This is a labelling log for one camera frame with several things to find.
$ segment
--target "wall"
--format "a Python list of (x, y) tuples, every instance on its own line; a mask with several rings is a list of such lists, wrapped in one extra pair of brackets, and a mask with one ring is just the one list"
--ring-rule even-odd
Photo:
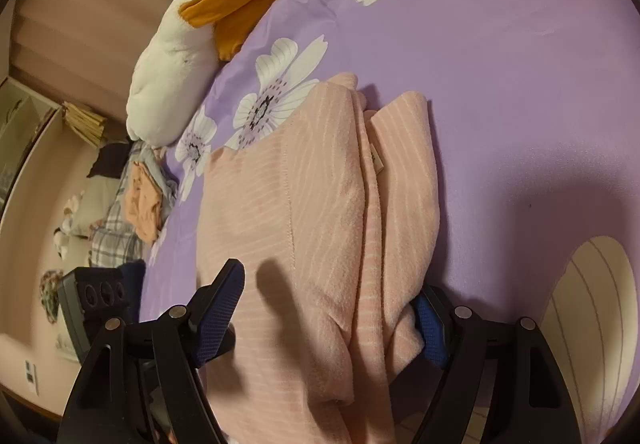
[[(48, 157), (38, 172), (36, 187), (24, 201), (22, 220), (15, 226), (13, 254), (8, 262), (2, 262), (2, 267), (7, 267), (2, 270), (6, 276), (0, 290), (4, 312), (0, 382), (34, 404), (62, 414), (79, 365), (55, 349), (58, 327), (47, 322), (38, 282), (43, 272), (62, 266), (52, 234), (62, 221), (63, 205), (82, 189), (97, 153), (64, 126), (49, 141)], [(26, 359), (36, 365), (39, 396), (28, 389)]]

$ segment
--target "light switch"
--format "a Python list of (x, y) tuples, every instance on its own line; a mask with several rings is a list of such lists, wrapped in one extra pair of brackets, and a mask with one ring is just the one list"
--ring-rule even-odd
[(27, 385), (29, 386), (29, 391), (32, 394), (38, 395), (38, 377), (36, 376), (36, 365), (29, 361), (24, 361), (24, 367), (26, 369), (26, 378)]

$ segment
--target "purple bedsheet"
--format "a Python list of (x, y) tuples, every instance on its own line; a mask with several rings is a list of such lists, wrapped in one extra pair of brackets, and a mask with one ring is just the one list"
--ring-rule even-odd
[(181, 197), (141, 318), (196, 288), (203, 158), (267, 135), (315, 80), (351, 71), (369, 108), (405, 90), (431, 101), (442, 226), (428, 280), (489, 318), (541, 320), (591, 237), (638, 266), (639, 68), (630, 0), (277, 0), (168, 152)]

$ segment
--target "pink towel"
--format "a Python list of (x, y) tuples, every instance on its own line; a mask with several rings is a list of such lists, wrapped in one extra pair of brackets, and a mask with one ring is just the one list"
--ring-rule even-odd
[(436, 169), (424, 97), (365, 122), (355, 87), (317, 84), (269, 137), (211, 155), (198, 280), (237, 258), (246, 286), (207, 397), (241, 444), (394, 441), (388, 383), (423, 346), (408, 303), (436, 239)]

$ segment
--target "duck plush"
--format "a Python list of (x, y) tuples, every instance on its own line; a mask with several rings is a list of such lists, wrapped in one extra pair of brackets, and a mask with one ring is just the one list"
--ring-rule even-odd
[(194, 27), (174, 0), (140, 55), (127, 101), (127, 132), (154, 148), (177, 140), (203, 101), (220, 60), (212, 27)]

